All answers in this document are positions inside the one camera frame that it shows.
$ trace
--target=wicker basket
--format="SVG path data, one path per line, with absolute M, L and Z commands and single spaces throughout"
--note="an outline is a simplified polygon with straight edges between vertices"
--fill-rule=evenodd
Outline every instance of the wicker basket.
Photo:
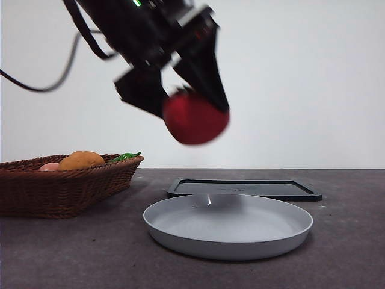
M 66 219 L 130 186 L 142 156 L 87 169 L 40 172 L 68 155 L 0 164 L 0 216 Z M 105 161 L 117 157 L 102 155 Z

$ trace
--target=table surface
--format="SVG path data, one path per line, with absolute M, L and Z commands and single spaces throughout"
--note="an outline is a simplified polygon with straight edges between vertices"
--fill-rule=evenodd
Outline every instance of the table surface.
M 289 179 L 324 195 L 285 255 L 210 261 L 172 252 L 142 218 L 176 178 Z M 0 218 L 1 288 L 385 288 L 385 170 L 138 169 L 131 187 L 67 220 Z

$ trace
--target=red ball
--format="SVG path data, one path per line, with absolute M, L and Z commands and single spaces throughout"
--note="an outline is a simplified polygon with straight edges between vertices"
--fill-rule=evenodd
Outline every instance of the red ball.
M 164 102 L 163 119 L 177 141 L 199 145 L 217 137 L 227 126 L 230 114 L 196 92 L 177 92 Z

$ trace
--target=green vegetable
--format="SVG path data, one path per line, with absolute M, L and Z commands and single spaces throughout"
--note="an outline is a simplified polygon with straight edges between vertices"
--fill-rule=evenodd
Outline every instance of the green vegetable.
M 127 152 L 125 154 L 121 154 L 118 157 L 114 158 L 113 160 L 109 161 L 110 163 L 113 163 L 115 161 L 123 161 L 128 160 L 129 158 L 134 158 L 140 155 L 141 152 L 138 152 L 137 154 L 132 154 L 130 152 Z

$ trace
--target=white wall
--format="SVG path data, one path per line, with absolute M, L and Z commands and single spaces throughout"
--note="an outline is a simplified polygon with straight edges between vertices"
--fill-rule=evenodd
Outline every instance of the white wall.
M 120 101 L 112 82 L 126 63 L 105 63 L 82 42 L 53 93 L 1 79 L 2 161 L 91 150 L 142 151 L 141 167 L 385 168 L 385 1 L 204 2 L 222 28 L 232 121 L 221 137 L 179 144 Z M 2 69 L 28 84 L 55 81 L 76 31 L 62 2 L 3 0 L 1 13 Z M 167 69 L 164 82 L 170 90 L 180 79 Z

